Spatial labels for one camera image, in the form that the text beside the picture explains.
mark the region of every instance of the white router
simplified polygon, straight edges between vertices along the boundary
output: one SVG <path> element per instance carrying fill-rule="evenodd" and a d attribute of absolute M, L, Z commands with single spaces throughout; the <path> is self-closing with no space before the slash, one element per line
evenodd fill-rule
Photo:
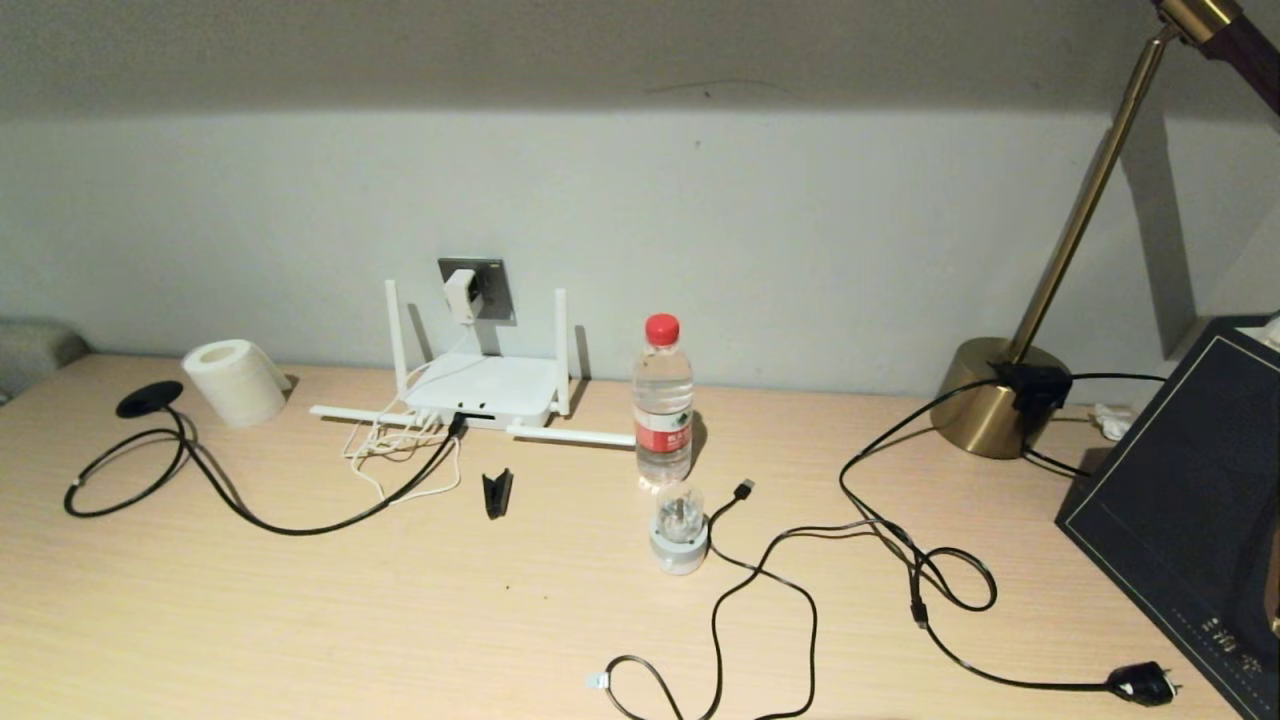
<path fill-rule="evenodd" d="M 425 428 L 436 423 L 448 424 L 454 414 L 463 413 L 471 428 L 506 430 L 516 437 L 635 446 L 635 437 L 628 434 L 544 427 L 552 413 L 563 418 L 572 414 L 568 393 L 568 304 L 563 288 L 556 290 L 556 359 L 447 352 L 422 372 L 413 387 L 408 387 L 396 281 L 387 281 L 385 287 L 396 392 L 411 411 L 378 413 L 315 405 L 311 407 L 312 415 Z"/>

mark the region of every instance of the red bottle cap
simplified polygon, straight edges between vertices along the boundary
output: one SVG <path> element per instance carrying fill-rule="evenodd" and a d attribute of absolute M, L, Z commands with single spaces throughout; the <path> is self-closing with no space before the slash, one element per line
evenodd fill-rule
<path fill-rule="evenodd" d="M 676 341 L 680 340 L 680 320 L 666 313 L 649 315 L 644 324 L 644 337 L 649 345 L 655 347 L 676 345 Z"/>

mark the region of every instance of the desk surface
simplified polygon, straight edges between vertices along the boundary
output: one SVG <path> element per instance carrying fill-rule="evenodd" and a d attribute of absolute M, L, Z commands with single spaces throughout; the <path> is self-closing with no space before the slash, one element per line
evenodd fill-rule
<path fill-rule="evenodd" d="M 193 388 L 177 407 L 262 518 L 297 527 L 346 518 L 376 496 L 338 456 L 349 425 L 307 409 L 380 406 L 390 374 L 287 372 L 300 378 L 288 406 L 257 428 L 221 427 Z M 625 451 L 474 430 L 462 446 L 460 488 L 321 537 L 248 525 L 196 468 L 115 515 L 65 515 L 63 493 L 86 462 L 164 423 L 118 420 L 116 401 L 180 377 L 174 360 L 91 356 L 0 409 L 0 716 L 605 719 L 618 715 L 585 678 L 622 653 L 654 662 L 686 715 L 707 707 L 710 606 L 744 573 L 716 560 L 685 578 L 657 569 L 645 532 L 652 498 Z M 590 382 L 564 424 L 627 432 L 627 404 L 623 384 Z M 785 528 L 856 519 L 836 471 L 918 404 L 700 388 L 707 441 L 691 479 L 710 507 L 742 478 L 756 482 L 717 525 L 717 543 L 753 559 Z M 1064 421 L 1041 447 L 1073 461 L 1097 439 L 1085 424 Z M 132 495 L 172 452 L 157 443 L 119 461 L 78 503 Z M 367 468 L 392 487 L 410 465 Z M 490 521 L 480 474 L 503 468 L 516 475 L 511 507 Z M 922 433 L 865 461 L 851 480 L 922 544 L 963 547 L 995 571 L 1000 602 L 986 614 L 927 591 L 934 626 L 963 657 L 1060 682 L 1100 682 L 1115 666 L 1157 660 L 1184 687 L 1172 705 L 1148 710 L 1108 694 L 982 680 L 915 628 L 905 571 L 883 547 L 796 539 L 771 569 L 808 587 L 819 605 L 818 693 L 806 717 L 1234 716 L 1053 525 L 1068 479 Z M 955 584 L 980 597 L 977 578 L 959 568 Z M 726 602 L 718 716 L 804 701 L 808 623 L 804 601 L 771 582 Z M 671 716 L 635 666 L 618 669 L 613 683 L 634 710 Z"/>

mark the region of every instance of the plastic water bottle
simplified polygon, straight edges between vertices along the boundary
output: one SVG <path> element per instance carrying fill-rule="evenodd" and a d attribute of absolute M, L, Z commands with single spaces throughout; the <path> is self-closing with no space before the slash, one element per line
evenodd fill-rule
<path fill-rule="evenodd" d="M 631 374 L 640 480 L 660 489 L 684 480 L 692 460 L 694 369 L 680 350 L 680 320 L 653 315 Z"/>

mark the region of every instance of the wall socket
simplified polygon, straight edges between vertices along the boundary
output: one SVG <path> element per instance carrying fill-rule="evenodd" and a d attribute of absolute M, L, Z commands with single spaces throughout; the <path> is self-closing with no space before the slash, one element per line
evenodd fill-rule
<path fill-rule="evenodd" d="M 448 282 L 453 270 L 475 270 L 476 287 L 484 297 L 484 307 L 476 315 L 480 320 L 515 320 L 516 309 L 511 302 L 507 269 L 498 258 L 440 258 L 440 278 Z"/>

